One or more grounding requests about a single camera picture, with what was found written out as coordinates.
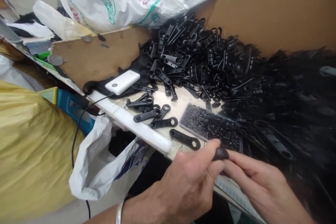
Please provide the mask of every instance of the yellow sack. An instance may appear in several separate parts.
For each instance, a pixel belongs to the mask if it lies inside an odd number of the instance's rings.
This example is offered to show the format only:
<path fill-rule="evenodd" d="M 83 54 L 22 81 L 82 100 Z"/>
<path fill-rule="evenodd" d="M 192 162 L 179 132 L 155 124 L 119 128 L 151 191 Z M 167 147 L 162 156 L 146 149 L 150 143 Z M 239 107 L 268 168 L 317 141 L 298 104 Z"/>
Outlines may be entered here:
<path fill-rule="evenodd" d="M 75 198 L 76 123 L 39 94 L 0 81 L 0 223 L 35 219 Z M 78 132 L 75 158 L 84 135 Z"/>

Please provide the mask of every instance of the silver bracelet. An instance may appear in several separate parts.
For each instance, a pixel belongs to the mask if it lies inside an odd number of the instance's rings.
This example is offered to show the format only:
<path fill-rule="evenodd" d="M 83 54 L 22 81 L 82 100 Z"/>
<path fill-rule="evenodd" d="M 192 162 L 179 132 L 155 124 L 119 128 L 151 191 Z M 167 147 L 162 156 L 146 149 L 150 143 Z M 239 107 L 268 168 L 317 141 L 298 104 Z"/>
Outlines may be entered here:
<path fill-rule="evenodd" d="M 125 200 L 123 200 L 119 205 L 118 205 L 118 209 L 117 209 L 117 217 L 115 220 L 115 224 L 121 224 L 121 211 L 123 210 L 123 204 L 124 204 Z"/>

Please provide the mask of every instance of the table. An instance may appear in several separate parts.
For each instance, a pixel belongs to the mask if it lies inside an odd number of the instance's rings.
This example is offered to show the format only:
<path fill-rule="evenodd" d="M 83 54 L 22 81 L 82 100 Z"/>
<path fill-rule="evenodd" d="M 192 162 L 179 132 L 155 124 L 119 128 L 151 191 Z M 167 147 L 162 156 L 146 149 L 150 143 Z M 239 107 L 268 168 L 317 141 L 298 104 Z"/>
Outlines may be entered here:
<path fill-rule="evenodd" d="M 13 44 L 13 46 L 19 49 L 21 52 L 23 52 L 27 57 L 35 61 L 32 55 L 26 50 L 24 46 L 20 44 Z M 84 95 L 83 92 L 80 90 L 80 88 L 77 87 L 77 85 L 73 83 L 70 79 L 60 76 L 56 71 L 40 64 L 37 61 L 35 62 L 39 64 L 42 68 L 46 69 L 49 73 L 54 75 L 57 79 L 67 84 L 77 93 L 79 93 L 80 95 Z M 169 117 L 176 117 L 180 121 L 183 112 L 189 102 L 205 108 L 205 102 L 203 102 L 201 99 L 194 98 L 183 87 L 182 88 L 176 87 L 178 101 L 171 101 L 172 96 L 171 97 L 166 96 L 165 87 L 163 86 L 163 84 L 158 83 L 158 88 L 159 90 L 155 91 L 155 93 L 152 94 L 154 97 L 154 104 L 158 104 L 161 107 L 164 104 L 168 104 L 171 107 L 171 110 L 165 116 L 165 119 Z M 178 151 L 184 151 L 184 152 L 192 151 L 189 147 L 170 138 L 169 136 L 169 130 L 171 129 L 170 127 L 153 130 L 148 126 L 149 123 L 152 121 L 152 119 L 140 123 L 135 123 L 133 121 L 134 115 L 138 113 L 133 109 L 127 108 L 125 106 L 126 100 L 130 99 L 131 101 L 134 101 L 138 99 L 143 93 L 144 92 L 141 91 L 137 94 L 115 100 L 107 98 L 98 102 L 96 105 L 110 117 L 115 119 L 118 123 L 126 126 L 130 131 L 138 135 L 142 140 L 150 144 L 156 150 L 163 153 L 170 160 L 173 160 L 175 158 L 175 155 Z M 91 102 L 96 102 L 103 97 L 105 97 L 103 94 L 97 91 L 93 91 L 93 93 L 89 95 L 87 98 Z M 180 125 L 174 127 L 174 129 L 181 131 L 186 135 L 195 137 L 188 131 L 181 128 Z M 205 144 L 205 142 L 201 139 L 200 143 L 201 147 L 203 147 Z M 247 196 L 243 194 L 239 186 L 233 180 L 224 176 L 218 176 L 214 186 L 214 191 L 220 194 L 222 197 L 224 197 L 229 203 L 231 203 L 241 212 L 245 213 L 247 216 L 255 220 L 257 223 L 264 223 L 264 221 L 261 219 L 261 217 L 258 215 L 258 213 L 254 210 L 254 208 L 250 204 Z"/>

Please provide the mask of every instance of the charging cable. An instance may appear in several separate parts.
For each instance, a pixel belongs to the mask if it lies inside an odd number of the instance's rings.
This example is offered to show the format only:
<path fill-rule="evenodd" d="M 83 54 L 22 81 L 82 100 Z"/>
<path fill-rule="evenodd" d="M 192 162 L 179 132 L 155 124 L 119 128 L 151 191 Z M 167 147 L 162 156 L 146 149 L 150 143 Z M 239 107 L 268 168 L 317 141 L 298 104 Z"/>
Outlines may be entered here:
<path fill-rule="evenodd" d="M 100 101 L 102 101 L 102 100 L 104 100 L 104 99 L 106 99 L 106 98 L 109 98 L 109 97 L 111 97 L 111 96 L 113 96 L 113 95 L 114 95 L 114 93 L 111 93 L 111 94 L 109 94 L 108 96 L 105 96 L 104 98 L 101 98 L 100 100 L 98 100 L 98 101 L 96 101 L 96 102 L 90 104 L 90 105 L 89 105 L 89 106 L 82 112 L 82 114 L 80 115 L 80 118 L 79 118 L 79 121 L 78 121 L 78 125 L 77 125 L 77 129 L 76 129 L 76 133 L 75 133 L 75 137 L 74 137 L 74 139 L 73 139 L 73 143 L 72 143 L 72 149 L 71 149 L 72 169 L 74 169 L 74 167 L 75 167 L 75 162 L 74 162 L 74 157 L 73 157 L 73 156 L 74 156 L 74 149 L 75 149 L 76 138 L 77 138 L 77 134 L 78 134 L 79 126 L 80 126 L 80 124 L 81 124 L 82 117 L 83 117 L 84 113 L 85 113 L 88 109 L 90 109 L 93 105 L 95 105 L 96 103 L 98 103 L 98 102 L 100 102 Z M 86 205 L 87 205 L 87 210 L 88 210 L 88 212 L 89 212 L 89 219 L 91 219 L 91 210 L 90 210 L 90 205 L 89 205 L 89 202 L 88 202 L 88 201 L 86 201 Z"/>

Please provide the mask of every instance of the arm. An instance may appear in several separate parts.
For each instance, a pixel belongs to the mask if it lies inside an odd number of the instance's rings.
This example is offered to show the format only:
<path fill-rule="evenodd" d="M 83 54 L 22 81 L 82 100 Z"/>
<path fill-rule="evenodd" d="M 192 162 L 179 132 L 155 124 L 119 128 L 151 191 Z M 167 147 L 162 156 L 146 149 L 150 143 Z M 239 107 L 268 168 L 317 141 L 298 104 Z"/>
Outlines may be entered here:
<path fill-rule="evenodd" d="M 124 203 L 122 224 L 188 224 L 212 207 L 215 179 L 225 171 L 245 192 L 268 224 L 313 224 L 284 175 L 274 166 L 228 151 L 230 158 L 214 161 L 219 140 L 197 152 L 178 152 L 163 178 Z M 117 206 L 86 224 L 114 224 Z"/>
<path fill-rule="evenodd" d="M 262 161 L 229 151 L 224 171 L 244 191 L 269 224 L 313 224 L 313 220 L 289 187 L 281 171 Z"/>
<path fill-rule="evenodd" d="M 222 161 L 211 162 L 219 140 L 209 141 L 197 152 L 178 152 L 163 178 L 142 194 L 125 201 L 122 224 L 186 224 L 212 207 L 215 179 Z M 101 212 L 86 224 L 114 224 L 117 205 Z"/>

